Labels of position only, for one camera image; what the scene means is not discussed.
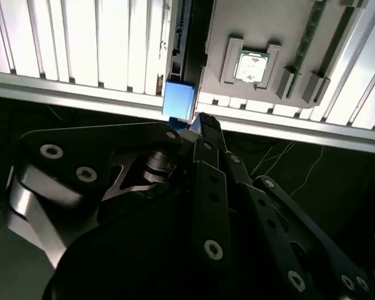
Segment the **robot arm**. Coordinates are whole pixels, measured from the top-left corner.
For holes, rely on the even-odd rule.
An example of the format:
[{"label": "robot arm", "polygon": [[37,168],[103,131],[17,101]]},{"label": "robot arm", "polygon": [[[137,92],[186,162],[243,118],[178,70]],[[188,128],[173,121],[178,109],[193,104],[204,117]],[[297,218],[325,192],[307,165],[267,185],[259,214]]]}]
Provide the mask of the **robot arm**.
[{"label": "robot arm", "polygon": [[[107,201],[167,184],[111,222]],[[254,182],[214,117],[29,132],[10,229],[56,272],[45,299],[375,299],[366,273],[271,178]]]}]

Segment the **hole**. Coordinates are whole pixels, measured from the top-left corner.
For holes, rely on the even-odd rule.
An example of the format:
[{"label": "hole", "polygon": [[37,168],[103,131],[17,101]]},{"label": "hole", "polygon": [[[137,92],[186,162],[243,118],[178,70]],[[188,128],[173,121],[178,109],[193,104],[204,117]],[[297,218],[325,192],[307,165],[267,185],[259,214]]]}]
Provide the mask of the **hole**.
[{"label": "hole", "polygon": [[210,181],[212,183],[218,183],[218,179],[216,177],[214,177],[214,176],[210,176]]},{"label": "hole", "polygon": [[209,198],[212,202],[218,202],[218,196],[213,192],[209,195]]},{"label": "hole", "polygon": [[293,281],[294,281],[294,283],[296,283],[298,286],[301,284],[301,281],[300,281],[296,276],[293,276]]},{"label": "hole", "polygon": [[181,77],[177,75],[171,75],[171,80],[172,81],[181,81]]},{"label": "hole", "polygon": [[218,254],[218,249],[216,246],[211,244],[209,248],[210,248],[211,253],[213,253],[214,255]]},{"label": "hole", "polygon": [[271,220],[267,220],[267,223],[268,223],[269,227],[271,227],[271,228],[275,228],[276,227],[275,223],[273,221],[271,221]]},{"label": "hole", "polygon": [[82,173],[81,173],[81,176],[85,177],[85,178],[91,178],[92,177],[92,173],[90,173],[87,170],[83,170]]},{"label": "hole", "polygon": [[178,62],[172,63],[172,73],[179,74],[181,72],[181,65]]},{"label": "hole", "polygon": [[50,155],[57,155],[58,151],[55,148],[48,148],[46,152]]}]

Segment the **gray panel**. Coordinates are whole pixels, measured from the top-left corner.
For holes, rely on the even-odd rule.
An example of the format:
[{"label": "gray panel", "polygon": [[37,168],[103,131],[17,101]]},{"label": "gray panel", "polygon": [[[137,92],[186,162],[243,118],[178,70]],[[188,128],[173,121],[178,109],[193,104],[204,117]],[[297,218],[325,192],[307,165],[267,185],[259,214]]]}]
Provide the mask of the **gray panel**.
[{"label": "gray panel", "polygon": [[[305,103],[301,96],[308,85],[311,72],[320,67],[344,11],[344,7],[337,1],[329,1],[325,8],[301,69],[302,80],[296,85],[292,98],[281,101],[276,95],[284,68],[294,59],[312,5],[313,2],[309,0],[217,0],[201,91],[288,106],[313,106]],[[269,90],[256,91],[245,82],[235,82],[233,86],[219,83],[231,35],[241,36],[244,39],[243,48],[256,51],[266,52],[269,41],[281,44],[272,70]]]},{"label": "gray panel", "polygon": [[233,75],[235,72],[236,61],[238,59],[239,50],[243,48],[243,44],[243,39],[236,39],[235,37],[229,39],[224,67],[222,68],[221,84],[234,84]]}]

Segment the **blue block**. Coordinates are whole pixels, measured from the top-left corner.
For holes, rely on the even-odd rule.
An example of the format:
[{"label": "blue block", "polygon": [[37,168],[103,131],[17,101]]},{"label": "blue block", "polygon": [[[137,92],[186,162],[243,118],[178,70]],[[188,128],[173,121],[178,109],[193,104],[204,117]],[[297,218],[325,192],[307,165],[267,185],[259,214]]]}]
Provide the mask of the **blue block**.
[{"label": "blue block", "polygon": [[166,81],[162,114],[178,119],[190,119],[193,97],[192,84]]}]

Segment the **screw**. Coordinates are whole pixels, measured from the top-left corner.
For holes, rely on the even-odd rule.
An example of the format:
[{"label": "screw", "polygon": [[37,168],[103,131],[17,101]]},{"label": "screw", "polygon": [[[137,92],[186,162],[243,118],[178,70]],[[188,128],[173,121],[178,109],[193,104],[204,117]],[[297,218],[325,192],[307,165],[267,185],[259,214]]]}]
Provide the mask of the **screw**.
[{"label": "screw", "polygon": [[208,144],[208,143],[204,143],[204,146],[207,148],[207,149],[209,149],[209,150],[211,150],[213,147],[211,147],[211,145],[210,144]]},{"label": "screw", "polygon": [[91,167],[79,167],[76,170],[76,176],[85,183],[92,183],[98,178],[97,173]]},{"label": "screw", "polygon": [[233,160],[233,162],[234,162],[235,164],[240,163],[240,160],[239,160],[235,155],[231,155],[231,159]]},{"label": "screw", "polygon": [[46,144],[40,147],[40,153],[49,159],[59,159],[64,155],[64,151],[56,145]]},{"label": "screw", "polygon": [[367,284],[367,282],[363,279],[363,278],[361,278],[361,277],[359,277],[359,276],[357,276],[356,277],[356,279],[357,279],[357,282],[358,282],[358,284],[365,290],[365,291],[369,291],[369,286],[368,286],[368,284]]},{"label": "screw", "polygon": [[342,276],[341,276],[341,279],[342,279],[344,285],[345,285],[348,289],[350,289],[351,291],[354,290],[354,283],[351,281],[350,278],[348,278],[346,275],[342,275]]},{"label": "screw", "polygon": [[175,139],[175,138],[176,138],[176,135],[175,135],[173,132],[171,132],[171,131],[167,131],[166,134],[167,134],[167,136],[169,136],[171,139]]},{"label": "screw", "polygon": [[271,180],[265,179],[264,182],[267,185],[267,187],[269,187],[271,189],[275,188],[275,185]]},{"label": "screw", "polygon": [[206,251],[208,257],[214,261],[218,261],[223,258],[224,251],[222,247],[212,239],[208,239],[204,243],[204,250]]},{"label": "screw", "polygon": [[306,284],[304,283],[304,280],[302,277],[294,272],[293,270],[290,270],[287,272],[287,278],[289,278],[290,283],[300,292],[304,292],[306,290]]}]

